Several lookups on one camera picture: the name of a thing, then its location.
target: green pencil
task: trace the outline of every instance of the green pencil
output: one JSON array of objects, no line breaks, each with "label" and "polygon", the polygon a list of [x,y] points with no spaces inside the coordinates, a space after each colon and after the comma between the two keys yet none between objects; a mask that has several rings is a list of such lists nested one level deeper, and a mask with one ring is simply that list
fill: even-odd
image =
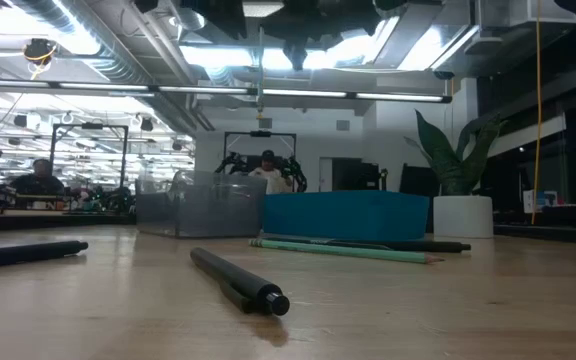
[{"label": "green pencil", "polygon": [[432,264],[435,262],[443,261],[443,259],[438,258],[436,256],[426,255],[423,253],[405,252],[405,251],[373,250],[373,249],[361,249],[361,248],[350,248],[340,246],[301,244],[301,243],[290,243],[284,241],[272,241],[265,239],[251,239],[248,243],[250,244],[250,246],[267,248],[267,249],[303,251],[318,254],[341,255],[341,256],[354,256],[369,259],[413,262],[418,264]]}]

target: snake plant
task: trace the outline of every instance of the snake plant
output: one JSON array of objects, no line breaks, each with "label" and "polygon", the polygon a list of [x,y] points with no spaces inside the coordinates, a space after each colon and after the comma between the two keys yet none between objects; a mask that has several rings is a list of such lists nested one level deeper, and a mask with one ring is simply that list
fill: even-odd
[{"label": "snake plant", "polygon": [[486,167],[488,151],[503,124],[499,116],[484,124],[477,135],[475,147],[466,159],[463,154],[470,142],[468,127],[462,131],[455,151],[446,135],[417,111],[421,146],[415,140],[405,139],[409,145],[418,148],[430,164],[441,184],[442,195],[471,195]]}]

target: teal box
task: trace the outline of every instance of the teal box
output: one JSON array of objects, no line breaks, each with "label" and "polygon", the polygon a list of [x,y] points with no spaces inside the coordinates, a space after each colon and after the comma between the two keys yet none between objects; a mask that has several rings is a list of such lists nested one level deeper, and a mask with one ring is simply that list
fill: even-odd
[{"label": "teal box", "polygon": [[429,201],[389,191],[266,195],[264,232],[353,241],[421,240]]}]

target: clear plastic container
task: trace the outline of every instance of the clear plastic container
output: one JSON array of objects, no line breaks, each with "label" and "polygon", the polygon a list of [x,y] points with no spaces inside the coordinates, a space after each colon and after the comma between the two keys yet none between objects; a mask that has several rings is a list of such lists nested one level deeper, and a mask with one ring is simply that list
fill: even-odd
[{"label": "clear plastic container", "polygon": [[203,171],[178,171],[172,181],[138,181],[137,227],[174,237],[257,236],[266,180]]}]

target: man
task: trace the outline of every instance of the man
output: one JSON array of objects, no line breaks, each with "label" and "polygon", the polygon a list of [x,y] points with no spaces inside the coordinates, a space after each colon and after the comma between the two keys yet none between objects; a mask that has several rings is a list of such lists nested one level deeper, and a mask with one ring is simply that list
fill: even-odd
[{"label": "man", "polygon": [[266,194],[281,194],[292,192],[292,180],[281,176],[281,171],[275,169],[275,153],[266,150],[261,154],[261,167],[256,168],[250,174],[266,179]]},{"label": "man", "polygon": [[37,159],[32,166],[34,174],[20,176],[10,184],[17,194],[59,195],[64,191],[64,184],[50,174],[50,161]]}]

